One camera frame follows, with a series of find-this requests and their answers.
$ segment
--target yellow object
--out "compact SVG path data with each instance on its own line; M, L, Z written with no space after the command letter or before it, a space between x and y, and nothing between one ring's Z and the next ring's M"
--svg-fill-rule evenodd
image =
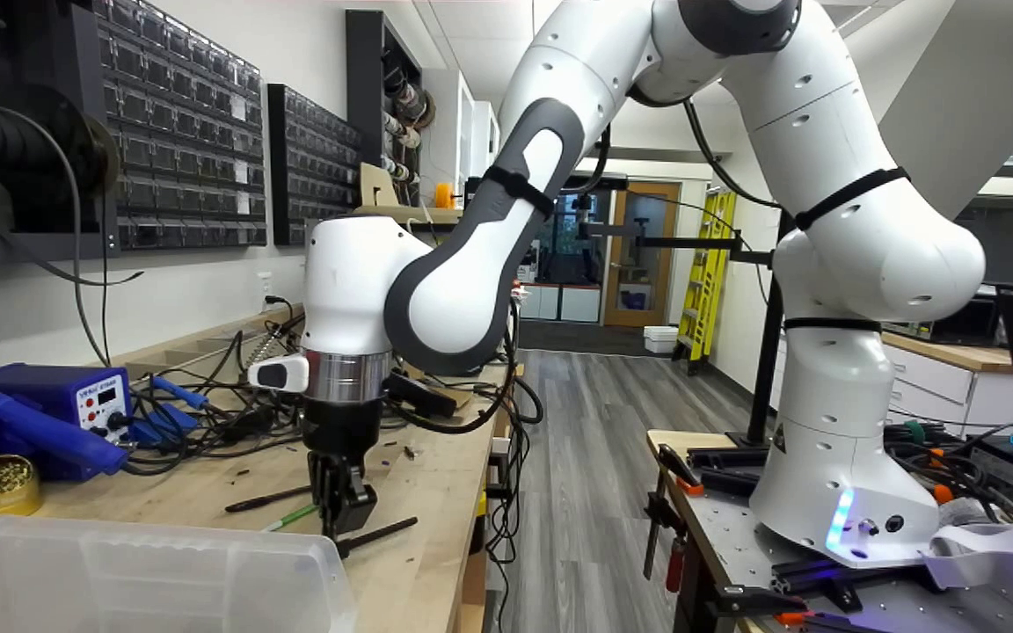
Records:
M735 207L737 207L735 194L728 190L709 194L704 224L696 236L732 239ZM728 271L728 250L696 250L690 259L690 283L684 283L683 318L678 318L678 347L684 347L690 363L704 363L715 353L723 271Z
M435 184L433 187L433 207L452 207L456 202L452 202L452 187L450 184Z
M0 454L0 518L36 513L43 507L43 482L27 456Z

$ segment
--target cabinet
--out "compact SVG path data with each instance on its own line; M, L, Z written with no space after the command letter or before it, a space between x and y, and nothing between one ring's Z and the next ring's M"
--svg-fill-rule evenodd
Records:
M1007 347L925 346L887 334L892 391L887 421L952 421L967 435L1013 421L1013 365Z

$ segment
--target blue device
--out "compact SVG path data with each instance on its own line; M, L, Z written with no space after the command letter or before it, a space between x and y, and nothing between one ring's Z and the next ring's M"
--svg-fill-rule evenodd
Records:
M43 479L119 470L126 416L126 370L0 365L0 454L31 456Z

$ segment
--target storage rack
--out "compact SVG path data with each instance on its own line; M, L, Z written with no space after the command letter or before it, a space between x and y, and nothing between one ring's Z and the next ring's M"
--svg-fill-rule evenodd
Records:
M379 10L345 10L348 125L362 134L362 163L394 175L398 203L419 207L419 148L402 148L385 85L423 85L423 70Z
M267 152L273 245L358 207L362 134L287 85L267 85Z
M143 0L96 0L119 250L263 245L260 70Z

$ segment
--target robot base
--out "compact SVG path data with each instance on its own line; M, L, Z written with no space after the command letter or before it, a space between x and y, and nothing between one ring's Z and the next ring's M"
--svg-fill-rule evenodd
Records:
M940 530L934 499L877 445L791 421L750 507L780 537L852 571L916 568Z

